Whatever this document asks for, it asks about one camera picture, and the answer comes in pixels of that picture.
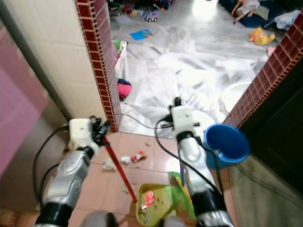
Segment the red broom stick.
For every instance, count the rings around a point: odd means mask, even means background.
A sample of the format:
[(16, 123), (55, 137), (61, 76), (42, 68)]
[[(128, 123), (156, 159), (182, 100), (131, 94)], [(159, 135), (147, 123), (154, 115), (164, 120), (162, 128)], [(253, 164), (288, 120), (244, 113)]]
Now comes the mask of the red broom stick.
[(134, 190), (132, 188), (132, 186), (130, 185), (130, 182), (127, 179), (127, 176), (124, 173), (123, 168), (121, 167), (119, 160), (112, 148), (112, 145), (104, 145), (104, 147), (106, 148), (109, 157), (113, 160), (113, 162), (115, 163), (115, 166), (117, 167), (117, 171), (119, 173), (119, 175), (121, 176), (121, 179), (123, 180), (125, 186), (127, 187), (128, 193), (130, 194), (133, 203), (137, 203), (138, 199), (136, 194), (134, 193)]

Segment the dark blue floor mat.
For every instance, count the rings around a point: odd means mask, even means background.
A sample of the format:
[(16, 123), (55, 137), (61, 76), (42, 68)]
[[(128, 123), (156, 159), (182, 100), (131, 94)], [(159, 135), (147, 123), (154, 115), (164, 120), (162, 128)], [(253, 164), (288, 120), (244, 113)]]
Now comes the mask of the dark blue floor mat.
[(272, 0), (218, 0), (218, 3), (227, 11), (231, 12), (240, 1), (253, 3), (255, 6), (258, 6), (251, 17), (246, 13), (245, 16), (241, 17), (238, 21), (245, 27), (255, 28), (258, 26), (266, 26), (266, 24), (269, 24), (275, 17), (284, 12), (283, 9)]

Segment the white crumpled paper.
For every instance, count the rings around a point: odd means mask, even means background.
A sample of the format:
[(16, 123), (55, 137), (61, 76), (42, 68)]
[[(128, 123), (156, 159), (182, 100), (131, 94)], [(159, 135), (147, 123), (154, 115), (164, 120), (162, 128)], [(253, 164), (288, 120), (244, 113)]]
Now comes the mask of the white crumpled paper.
[(104, 158), (104, 160), (102, 160), (101, 166), (102, 166), (102, 169), (105, 172), (115, 172), (117, 170), (117, 167), (115, 166), (115, 163), (109, 157)]

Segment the small red white wrapper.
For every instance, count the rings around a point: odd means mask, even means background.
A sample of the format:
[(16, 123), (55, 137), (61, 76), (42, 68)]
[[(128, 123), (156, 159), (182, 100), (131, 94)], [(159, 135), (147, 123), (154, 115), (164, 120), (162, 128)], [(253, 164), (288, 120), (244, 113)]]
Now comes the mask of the small red white wrapper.
[(147, 154), (144, 151), (139, 151), (139, 153), (131, 156), (131, 162), (133, 164), (138, 164), (140, 161), (145, 160), (147, 158)]

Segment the pink and dark bag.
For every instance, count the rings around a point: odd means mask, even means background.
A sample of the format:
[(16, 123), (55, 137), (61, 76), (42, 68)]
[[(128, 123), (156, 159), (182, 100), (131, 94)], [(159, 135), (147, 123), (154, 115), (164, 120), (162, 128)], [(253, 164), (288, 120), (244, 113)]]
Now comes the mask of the pink and dark bag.
[(131, 93), (132, 84), (125, 79), (117, 80), (119, 100), (124, 101)]

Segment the white round bowl fixture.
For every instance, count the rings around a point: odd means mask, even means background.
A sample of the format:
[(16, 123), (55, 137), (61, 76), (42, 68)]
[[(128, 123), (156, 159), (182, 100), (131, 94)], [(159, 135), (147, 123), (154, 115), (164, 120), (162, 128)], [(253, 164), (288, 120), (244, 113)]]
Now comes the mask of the white round bowl fixture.
[(251, 82), (251, 80), (243, 80), (235, 82), (223, 89), (219, 97), (219, 107), (221, 108), (223, 114), (228, 115), (231, 110), (233, 110), (234, 106), (243, 96), (245, 90), (249, 87)]

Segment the blue plastic basin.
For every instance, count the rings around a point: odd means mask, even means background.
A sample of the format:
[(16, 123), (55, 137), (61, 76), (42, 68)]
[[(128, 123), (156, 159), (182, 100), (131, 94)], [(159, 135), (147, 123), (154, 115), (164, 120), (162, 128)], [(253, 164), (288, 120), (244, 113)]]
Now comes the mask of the blue plastic basin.
[(206, 166), (210, 169), (239, 164), (251, 154), (248, 138), (238, 128), (227, 124), (208, 127), (204, 132), (204, 143), (218, 153), (218, 162), (215, 162), (214, 153), (206, 153)]

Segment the red white crumpled wrapper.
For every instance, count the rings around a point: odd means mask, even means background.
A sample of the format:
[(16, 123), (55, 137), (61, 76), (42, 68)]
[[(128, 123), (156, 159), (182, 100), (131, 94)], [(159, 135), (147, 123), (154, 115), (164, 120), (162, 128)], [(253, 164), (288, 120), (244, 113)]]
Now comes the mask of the red white crumpled wrapper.
[(156, 196), (153, 191), (145, 191), (143, 194), (143, 204), (141, 210), (146, 210), (156, 202)]

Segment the blue flat book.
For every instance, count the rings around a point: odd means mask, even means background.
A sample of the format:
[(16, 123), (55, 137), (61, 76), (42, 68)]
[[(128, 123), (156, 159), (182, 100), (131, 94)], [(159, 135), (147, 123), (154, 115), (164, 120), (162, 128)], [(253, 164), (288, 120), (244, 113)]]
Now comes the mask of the blue flat book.
[(153, 37), (154, 34), (149, 29), (139, 30), (138, 32), (130, 33), (130, 36), (134, 41), (140, 41), (147, 39), (149, 37)]

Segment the pink door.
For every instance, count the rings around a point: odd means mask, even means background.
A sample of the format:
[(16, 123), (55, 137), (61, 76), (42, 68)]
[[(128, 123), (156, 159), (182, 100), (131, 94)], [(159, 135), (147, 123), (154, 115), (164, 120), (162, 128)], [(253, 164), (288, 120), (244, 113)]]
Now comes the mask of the pink door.
[(0, 29), (0, 175), (48, 104), (48, 93), (6, 29)]

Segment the grey robot leg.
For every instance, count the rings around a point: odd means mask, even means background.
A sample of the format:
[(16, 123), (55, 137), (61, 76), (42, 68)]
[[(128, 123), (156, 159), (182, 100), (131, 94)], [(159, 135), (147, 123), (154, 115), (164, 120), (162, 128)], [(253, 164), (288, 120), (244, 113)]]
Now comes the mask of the grey robot leg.
[(83, 219), (80, 227), (118, 227), (118, 223), (112, 212), (96, 210)]

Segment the small toy car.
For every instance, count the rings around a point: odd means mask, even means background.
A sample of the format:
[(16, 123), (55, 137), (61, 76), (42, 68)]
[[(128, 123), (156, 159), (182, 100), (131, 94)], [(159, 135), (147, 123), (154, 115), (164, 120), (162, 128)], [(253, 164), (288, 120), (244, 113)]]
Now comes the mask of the small toy car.
[(159, 9), (149, 9), (146, 11), (143, 19), (147, 22), (157, 22), (159, 12), (160, 12)]

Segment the yellow plush toy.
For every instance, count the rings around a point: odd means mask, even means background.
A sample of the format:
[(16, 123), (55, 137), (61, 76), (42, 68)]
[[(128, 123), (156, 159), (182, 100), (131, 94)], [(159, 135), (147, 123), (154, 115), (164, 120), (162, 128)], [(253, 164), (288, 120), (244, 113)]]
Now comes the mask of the yellow plush toy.
[(266, 35), (261, 27), (257, 27), (255, 30), (249, 33), (249, 42), (255, 43), (256, 45), (267, 45), (275, 39), (275, 33)]

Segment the sitting child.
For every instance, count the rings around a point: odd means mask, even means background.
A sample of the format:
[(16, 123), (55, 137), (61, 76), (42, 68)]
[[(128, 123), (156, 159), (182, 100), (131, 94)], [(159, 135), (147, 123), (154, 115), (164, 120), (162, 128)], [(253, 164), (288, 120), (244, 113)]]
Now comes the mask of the sitting child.
[(237, 0), (232, 12), (230, 13), (232, 16), (237, 16), (234, 19), (233, 24), (239, 22), (243, 17), (251, 17), (259, 6), (259, 0)]

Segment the white crumpled bag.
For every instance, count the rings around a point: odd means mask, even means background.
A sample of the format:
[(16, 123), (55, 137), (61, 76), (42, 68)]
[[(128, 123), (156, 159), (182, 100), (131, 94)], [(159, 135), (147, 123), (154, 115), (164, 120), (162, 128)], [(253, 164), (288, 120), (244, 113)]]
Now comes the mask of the white crumpled bag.
[(300, 13), (300, 9), (295, 9), (294, 11), (275, 17), (274, 22), (276, 24), (276, 27), (278, 29), (288, 30)]

